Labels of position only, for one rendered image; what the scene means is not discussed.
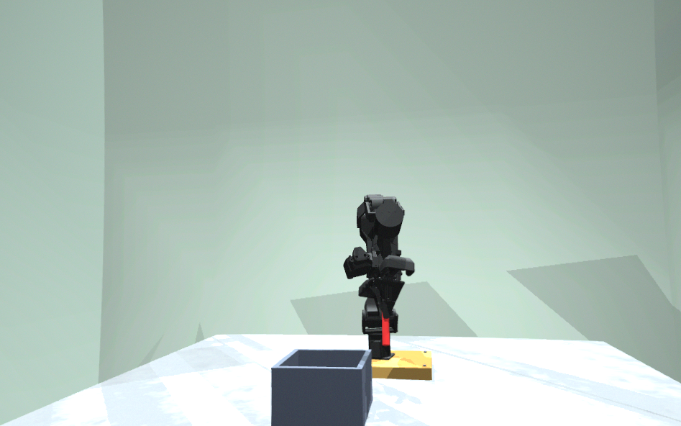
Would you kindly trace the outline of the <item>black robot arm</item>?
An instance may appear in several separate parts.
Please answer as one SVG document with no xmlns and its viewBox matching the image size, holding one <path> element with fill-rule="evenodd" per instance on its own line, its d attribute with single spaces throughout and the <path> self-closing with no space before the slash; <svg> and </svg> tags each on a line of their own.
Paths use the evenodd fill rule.
<svg viewBox="0 0 681 426">
<path fill-rule="evenodd" d="M 398 247 L 398 234 L 403 222 L 404 209 L 395 196 L 367 194 L 364 202 L 357 208 L 357 228 L 360 237 L 366 243 L 366 250 L 362 247 L 354 248 L 352 256 L 346 258 L 343 266 L 348 279 L 366 274 L 369 276 L 372 268 L 378 268 L 378 257 L 372 246 L 381 242 L 388 242 Z M 369 329 L 365 329 L 365 328 Z M 392 309 L 389 316 L 390 333 L 398 332 L 398 315 Z M 362 311 L 362 333 L 367 334 L 368 349 L 374 361 L 389 361 L 395 353 L 390 352 L 390 345 L 382 345 L 382 321 L 380 321 L 374 298 L 367 298 L 365 310 Z"/>
</svg>

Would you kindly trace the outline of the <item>light blue open square box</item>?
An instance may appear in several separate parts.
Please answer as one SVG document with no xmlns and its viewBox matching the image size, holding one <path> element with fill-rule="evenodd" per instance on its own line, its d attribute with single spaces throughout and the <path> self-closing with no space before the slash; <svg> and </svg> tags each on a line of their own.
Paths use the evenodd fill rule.
<svg viewBox="0 0 681 426">
<path fill-rule="evenodd" d="M 271 367 L 271 426 L 365 426 L 371 349 L 294 349 Z"/>
</svg>

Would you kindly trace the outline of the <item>red peg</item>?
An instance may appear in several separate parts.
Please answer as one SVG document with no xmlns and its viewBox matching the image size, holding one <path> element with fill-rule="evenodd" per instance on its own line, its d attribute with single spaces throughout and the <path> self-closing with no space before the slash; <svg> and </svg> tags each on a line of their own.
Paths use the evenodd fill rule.
<svg viewBox="0 0 681 426">
<path fill-rule="evenodd" d="M 382 345 L 390 345 L 389 319 L 384 319 L 382 314 Z"/>
</svg>

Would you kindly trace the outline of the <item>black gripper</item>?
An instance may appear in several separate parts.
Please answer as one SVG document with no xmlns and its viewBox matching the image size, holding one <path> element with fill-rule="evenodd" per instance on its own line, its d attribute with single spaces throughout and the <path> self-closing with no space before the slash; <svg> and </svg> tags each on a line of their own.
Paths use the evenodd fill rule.
<svg viewBox="0 0 681 426">
<path fill-rule="evenodd" d="M 367 279 L 359 287 L 359 296 L 374 298 L 380 321 L 382 314 L 388 319 L 398 295 L 405 284 L 401 280 L 402 271 L 410 276 L 414 273 L 414 262 L 410 258 L 399 258 L 401 250 L 392 243 L 381 242 L 372 246 L 378 257 L 378 268 L 372 268 Z"/>
</svg>

